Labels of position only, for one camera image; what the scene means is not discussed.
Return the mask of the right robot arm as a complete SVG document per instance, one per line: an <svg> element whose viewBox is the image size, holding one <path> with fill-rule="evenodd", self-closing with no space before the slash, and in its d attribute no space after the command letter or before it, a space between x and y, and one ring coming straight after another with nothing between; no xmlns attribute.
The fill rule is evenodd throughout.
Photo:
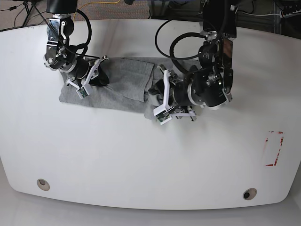
<svg viewBox="0 0 301 226"><path fill-rule="evenodd" d="M47 27L48 42L44 55L45 66L67 74L66 85L74 86L81 94L89 86L104 87L110 81L100 64L108 60L103 56L88 56L88 45L92 39L92 26L87 15L77 8L76 0L48 0L46 12L52 14ZM87 24L88 35L84 43L70 44L74 31L71 14L80 14Z"/></svg>

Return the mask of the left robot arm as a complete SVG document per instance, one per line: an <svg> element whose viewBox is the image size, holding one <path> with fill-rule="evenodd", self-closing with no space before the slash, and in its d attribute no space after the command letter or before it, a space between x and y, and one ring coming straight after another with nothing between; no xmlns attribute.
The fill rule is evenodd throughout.
<svg viewBox="0 0 301 226"><path fill-rule="evenodd" d="M148 90L153 115L161 125L173 118L196 119L194 106L217 110L232 101L233 85L232 51L237 37L236 0L206 0L203 6L202 31L184 33L171 43L170 59L181 75L159 65L163 78ZM185 38L203 38L203 45L195 56L200 63L185 69L181 60L189 57L175 57L176 44Z"/></svg>

